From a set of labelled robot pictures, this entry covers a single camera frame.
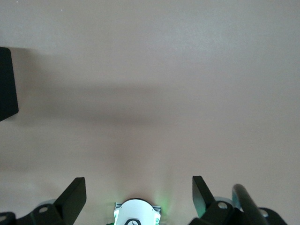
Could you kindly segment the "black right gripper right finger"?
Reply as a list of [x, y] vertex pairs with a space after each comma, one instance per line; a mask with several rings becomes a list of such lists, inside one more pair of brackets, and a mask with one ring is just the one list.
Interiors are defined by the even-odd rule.
[[278, 213], [258, 207], [241, 184], [233, 186], [231, 200], [215, 198], [202, 176], [193, 176], [192, 184], [198, 217], [188, 225], [285, 225]]

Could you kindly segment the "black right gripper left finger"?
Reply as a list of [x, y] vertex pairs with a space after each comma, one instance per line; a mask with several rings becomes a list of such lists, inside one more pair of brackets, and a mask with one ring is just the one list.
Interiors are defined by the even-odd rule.
[[84, 177], [75, 178], [54, 203], [42, 204], [24, 217], [0, 213], [0, 225], [73, 225], [86, 203]]

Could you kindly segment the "black plastic box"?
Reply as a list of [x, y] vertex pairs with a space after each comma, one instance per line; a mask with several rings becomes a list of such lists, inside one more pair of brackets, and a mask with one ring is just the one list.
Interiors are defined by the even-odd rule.
[[11, 51], [0, 47], [0, 121], [19, 112]]

